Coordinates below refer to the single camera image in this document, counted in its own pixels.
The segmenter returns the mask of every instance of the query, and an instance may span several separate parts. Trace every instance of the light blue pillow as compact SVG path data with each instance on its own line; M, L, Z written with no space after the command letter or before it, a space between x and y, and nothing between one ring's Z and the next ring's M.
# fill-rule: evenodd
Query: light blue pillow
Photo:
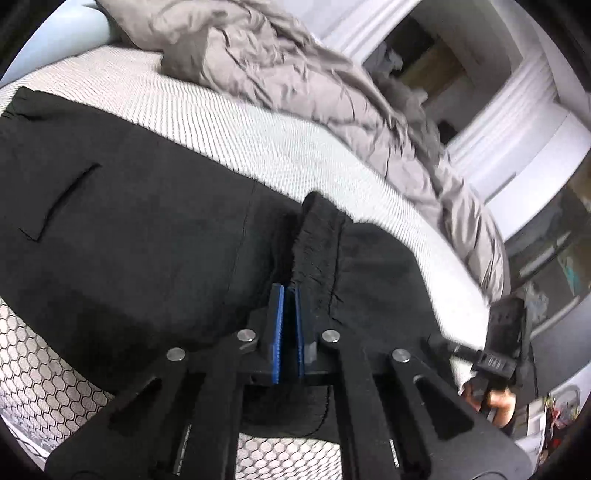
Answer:
M93 0L66 0L29 38L0 87L55 61L106 45L115 37L115 29Z

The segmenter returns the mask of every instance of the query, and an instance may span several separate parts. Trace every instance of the metal bolt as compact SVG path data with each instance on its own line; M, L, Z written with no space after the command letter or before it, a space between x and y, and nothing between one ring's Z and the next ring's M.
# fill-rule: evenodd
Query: metal bolt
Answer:
M238 340L241 342L252 342L256 338L256 333L253 330L245 328L236 334Z
M394 358L397 362L405 364L410 360L410 353L408 353L408 350L405 350L404 348L397 348L392 352L392 358Z
M168 358L171 362L180 362L185 356L185 351L178 346L171 348L166 353L166 358Z
M340 333L336 330L325 330L322 332L322 339L328 343L336 343L340 339Z

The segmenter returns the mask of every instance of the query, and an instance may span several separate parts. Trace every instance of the hexagonal mesh pattern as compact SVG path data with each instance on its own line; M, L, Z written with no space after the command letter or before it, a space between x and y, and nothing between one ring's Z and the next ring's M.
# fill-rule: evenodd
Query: hexagonal mesh pattern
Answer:
M110 398L0 299L0 412L13 426L50 452Z
M258 439L240 434L237 479L340 479L340 449L334 443L304 439Z

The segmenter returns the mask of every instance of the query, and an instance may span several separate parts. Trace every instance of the black fabric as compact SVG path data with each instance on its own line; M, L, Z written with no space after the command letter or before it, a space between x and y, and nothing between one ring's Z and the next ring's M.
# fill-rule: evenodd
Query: black fabric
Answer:
M0 174L15 186L0 199L0 295L107 391L170 347L239 329L274 281L306 289L312 319L372 350L406 348L453 383L421 347L439 327L412 252L319 194L300 206L137 125L24 88L0 118ZM244 412L250 434L338 440L326 387L248 388Z
M3 184L32 181L0 199L13 212L0 225L0 294L95 384L116 392L159 353L211 344L266 303L276 230L296 202L46 93L20 89L0 134ZM100 167L56 204L46 192L75 164ZM15 218L21 202L36 218L53 209L37 242L20 230L29 216Z

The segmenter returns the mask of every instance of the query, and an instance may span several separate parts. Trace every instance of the gray comforter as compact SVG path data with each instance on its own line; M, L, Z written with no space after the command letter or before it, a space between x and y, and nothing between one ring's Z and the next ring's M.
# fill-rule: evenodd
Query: gray comforter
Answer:
M269 0L99 2L136 46L164 52L163 73L324 125L447 238L491 300L507 291L494 221L404 85L383 77L378 88Z

